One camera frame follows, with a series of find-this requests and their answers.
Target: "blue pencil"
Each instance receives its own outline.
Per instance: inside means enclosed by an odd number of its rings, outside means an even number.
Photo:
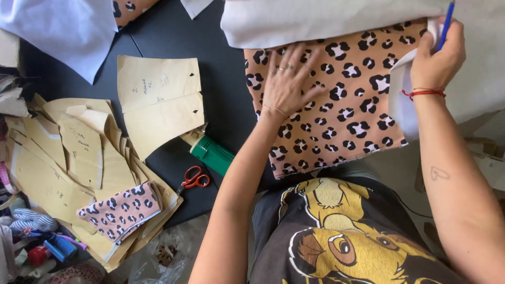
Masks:
[[[438,44],[437,51],[442,49],[445,43],[445,38],[447,37],[447,31],[449,30],[450,20],[452,19],[452,12],[454,11],[454,0],[449,4],[449,9],[447,10],[447,16],[445,17],[445,22],[443,24],[442,37],[440,38],[440,43]]]

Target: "green tool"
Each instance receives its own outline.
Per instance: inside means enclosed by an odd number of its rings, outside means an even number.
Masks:
[[[200,128],[180,136],[191,145],[189,152],[218,174],[224,176],[235,156],[204,134]]]

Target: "black table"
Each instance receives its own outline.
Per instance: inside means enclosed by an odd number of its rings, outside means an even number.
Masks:
[[[215,0],[195,20],[191,20],[179,0],[161,0],[123,28],[115,37],[110,53],[90,85],[72,69],[42,53],[28,43],[22,44],[27,76],[39,76],[26,93],[37,92],[47,101],[60,98],[108,99],[112,102],[118,126],[127,136],[117,93],[118,55],[147,58],[198,58],[207,135],[236,154],[256,123],[252,97],[245,85],[242,50],[231,48],[220,28],[224,2]],[[182,139],[173,139],[146,160],[147,165],[173,189],[184,180],[185,171],[202,162],[189,153]],[[208,169],[212,184],[183,192],[184,202],[165,228],[209,212],[222,177]],[[307,180],[298,174],[275,180],[266,170],[259,191],[283,189]]]

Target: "red scissors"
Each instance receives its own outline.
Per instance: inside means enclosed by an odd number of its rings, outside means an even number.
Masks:
[[[189,177],[189,174],[190,174],[190,172],[193,169],[197,169],[198,173],[196,173],[196,175],[194,175],[193,177]],[[201,168],[199,166],[192,166],[192,167],[190,167],[186,171],[186,173],[184,174],[184,179],[186,181],[181,184],[181,186],[177,190],[177,194],[180,195],[185,188],[191,188],[191,187],[193,187],[195,185],[196,186],[200,186],[200,187],[205,187],[205,186],[209,185],[209,183],[211,183],[211,178],[209,178],[208,175],[201,174],[201,173],[202,173],[202,171],[201,171]]]

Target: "hand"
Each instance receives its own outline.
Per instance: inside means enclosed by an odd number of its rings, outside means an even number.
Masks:
[[[269,75],[265,85],[260,119],[272,115],[282,123],[287,117],[324,91],[323,87],[316,86],[305,94],[301,93],[301,86],[309,77],[312,66],[321,52],[319,49],[313,50],[307,62],[301,64],[300,58],[305,51],[305,47],[305,43],[290,45],[279,64],[279,68],[276,67],[275,60],[277,53],[275,51],[270,53]]]
[[[442,50],[431,55],[433,35],[425,32],[412,63],[412,89],[445,89],[466,59],[463,24],[452,19]]]

